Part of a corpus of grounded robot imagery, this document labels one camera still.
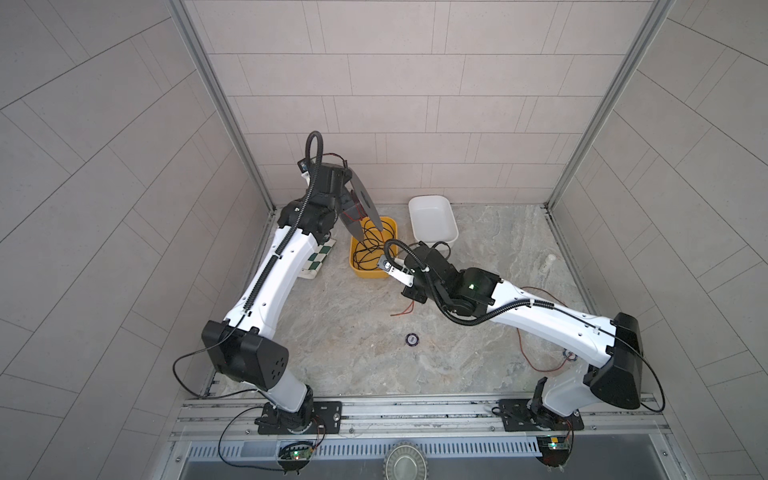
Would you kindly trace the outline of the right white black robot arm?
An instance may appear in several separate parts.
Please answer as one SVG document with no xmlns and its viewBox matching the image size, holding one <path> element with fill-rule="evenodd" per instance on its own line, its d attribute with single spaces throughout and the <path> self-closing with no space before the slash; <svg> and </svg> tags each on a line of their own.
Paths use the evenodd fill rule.
<svg viewBox="0 0 768 480">
<path fill-rule="evenodd" d="M 653 368 L 644 358 L 635 317 L 623 312 L 614 318 L 589 315 L 532 295 L 495 273 L 458 270 L 423 242 L 386 241 L 378 267 L 403 284 L 404 297 L 433 301 L 454 324 L 496 322 L 575 355 L 575 366 L 553 380 L 540 379 L 524 406 L 498 406 L 501 417 L 540 430 L 573 431 L 574 418 L 585 406 L 603 402 L 624 410 L 643 407 L 642 374 Z"/>
</svg>

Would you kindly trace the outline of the grey cable spool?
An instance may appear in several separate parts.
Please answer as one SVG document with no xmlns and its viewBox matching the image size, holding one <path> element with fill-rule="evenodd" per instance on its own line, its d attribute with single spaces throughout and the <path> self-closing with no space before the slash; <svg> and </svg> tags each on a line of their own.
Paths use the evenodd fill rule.
<svg viewBox="0 0 768 480">
<path fill-rule="evenodd" d="M 358 242 L 365 240 L 362 226 L 362 221 L 365 218 L 368 218 L 378 231 L 383 229 L 383 222 L 373 200 L 360 178 L 351 168 L 346 168 L 340 202 L 340 219 L 348 232 Z"/>
</svg>

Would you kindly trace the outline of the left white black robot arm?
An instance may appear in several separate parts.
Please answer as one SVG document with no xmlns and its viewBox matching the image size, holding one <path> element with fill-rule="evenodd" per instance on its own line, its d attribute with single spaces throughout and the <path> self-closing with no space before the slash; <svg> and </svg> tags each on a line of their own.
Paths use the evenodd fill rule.
<svg viewBox="0 0 768 480">
<path fill-rule="evenodd" d="M 281 311 L 336 222 L 356 239 L 363 237 L 363 219 L 381 223 L 354 171 L 347 163 L 324 163 L 325 154 L 321 133 L 311 132 L 297 163 L 308 181 L 306 193 L 282 209 L 273 244 L 243 298 L 224 320 L 208 321 L 201 333 L 202 350 L 215 371 L 261 393 L 272 405 L 277 427 L 297 434 L 314 423 L 313 392 L 289 371 L 289 351 L 273 339 Z"/>
</svg>

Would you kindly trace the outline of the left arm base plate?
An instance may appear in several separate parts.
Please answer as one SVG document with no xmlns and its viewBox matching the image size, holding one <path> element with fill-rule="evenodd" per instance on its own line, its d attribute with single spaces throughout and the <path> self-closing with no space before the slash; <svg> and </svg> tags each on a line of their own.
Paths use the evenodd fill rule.
<svg viewBox="0 0 768 480">
<path fill-rule="evenodd" d="M 342 403 L 308 401 L 297 412 L 288 412 L 271 403 L 254 420 L 260 435 L 337 434 L 340 431 Z"/>
</svg>

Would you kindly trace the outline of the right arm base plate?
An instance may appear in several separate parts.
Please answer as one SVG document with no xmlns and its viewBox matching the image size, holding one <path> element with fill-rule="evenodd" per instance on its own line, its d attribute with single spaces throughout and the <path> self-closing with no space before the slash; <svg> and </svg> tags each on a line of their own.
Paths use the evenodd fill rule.
<svg viewBox="0 0 768 480">
<path fill-rule="evenodd" d="M 560 416 L 547 408 L 534 405 L 524 399 L 502 399 L 491 409 L 491 412 L 502 420 L 505 432 L 566 432 L 581 431 L 584 423 L 579 412 L 568 417 Z"/>
</svg>

